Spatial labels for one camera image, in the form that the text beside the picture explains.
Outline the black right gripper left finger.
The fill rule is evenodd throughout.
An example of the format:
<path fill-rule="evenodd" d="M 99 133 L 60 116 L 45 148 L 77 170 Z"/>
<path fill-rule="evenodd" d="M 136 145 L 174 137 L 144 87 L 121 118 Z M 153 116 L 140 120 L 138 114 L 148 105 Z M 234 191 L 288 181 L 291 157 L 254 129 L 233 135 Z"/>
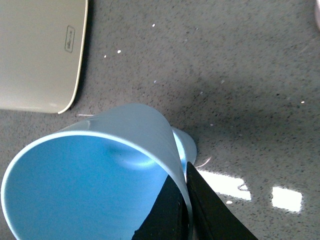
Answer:
<path fill-rule="evenodd" d="M 187 240 L 189 217 L 183 196 L 173 179 L 168 176 L 156 201 L 134 232 L 133 240 Z"/>

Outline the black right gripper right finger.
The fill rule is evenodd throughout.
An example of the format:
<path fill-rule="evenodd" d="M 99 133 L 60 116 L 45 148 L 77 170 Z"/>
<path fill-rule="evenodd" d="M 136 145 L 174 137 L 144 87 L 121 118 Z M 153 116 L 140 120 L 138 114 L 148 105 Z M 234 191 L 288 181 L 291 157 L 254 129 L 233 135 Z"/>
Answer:
<path fill-rule="evenodd" d="M 256 240 L 257 237 L 234 216 L 190 162 L 186 185 L 193 222 L 200 240 Z"/>

